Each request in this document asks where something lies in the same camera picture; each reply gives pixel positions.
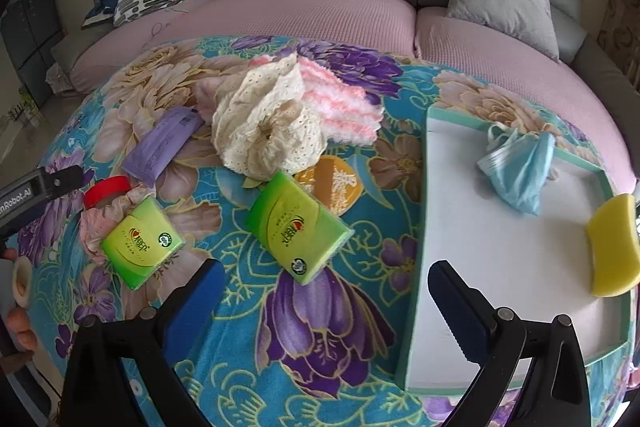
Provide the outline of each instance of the surgical mask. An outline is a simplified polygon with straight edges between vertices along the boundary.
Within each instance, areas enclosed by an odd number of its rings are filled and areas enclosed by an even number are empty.
[[[497,194],[519,212],[540,215],[540,191],[548,176],[557,177],[551,169],[556,138],[548,132],[523,135],[495,123],[489,127],[488,142],[490,153],[478,167]]]

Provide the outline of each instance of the white lace cloth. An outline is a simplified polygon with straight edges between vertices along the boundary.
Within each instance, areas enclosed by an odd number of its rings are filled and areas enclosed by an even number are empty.
[[[296,54],[232,74],[216,92],[211,142],[223,164],[256,180],[315,165],[326,149],[321,118],[302,102]]]

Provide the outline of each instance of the dark cabinet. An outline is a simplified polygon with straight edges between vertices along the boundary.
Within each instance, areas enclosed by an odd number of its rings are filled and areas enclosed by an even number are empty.
[[[4,45],[9,53],[14,68],[23,65],[27,58],[33,55],[37,45],[24,6],[20,3],[12,4],[8,7],[6,15],[0,22]]]
[[[27,86],[31,93],[31,98],[38,107],[47,102],[52,91],[49,84],[44,80],[47,74],[47,65],[42,58],[40,52],[35,52],[29,60],[20,68],[20,79]]]
[[[55,62],[51,47],[63,38],[55,0],[17,0],[2,20],[0,33],[22,83],[38,107],[51,96],[47,70]]]

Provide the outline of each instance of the tiled floor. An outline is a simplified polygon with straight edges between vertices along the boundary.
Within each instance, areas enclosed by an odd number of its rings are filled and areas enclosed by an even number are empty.
[[[84,96],[52,96],[42,107],[43,121],[37,128],[26,125],[13,148],[0,163],[0,187],[36,168],[38,161],[56,134],[84,100]]]

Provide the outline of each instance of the white board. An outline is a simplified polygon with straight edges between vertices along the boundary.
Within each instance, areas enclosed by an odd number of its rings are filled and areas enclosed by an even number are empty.
[[[543,187],[541,215],[521,214],[476,166],[486,154],[485,132],[429,119],[426,140],[424,249],[404,387],[462,393],[479,369],[465,359],[428,291],[429,267],[440,259],[494,307],[512,308],[521,319],[569,315],[586,361],[619,346],[621,300],[590,294],[584,226],[607,199],[598,176],[555,157],[559,178]],[[528,365],[520,361],[513,381],[524,379]]]

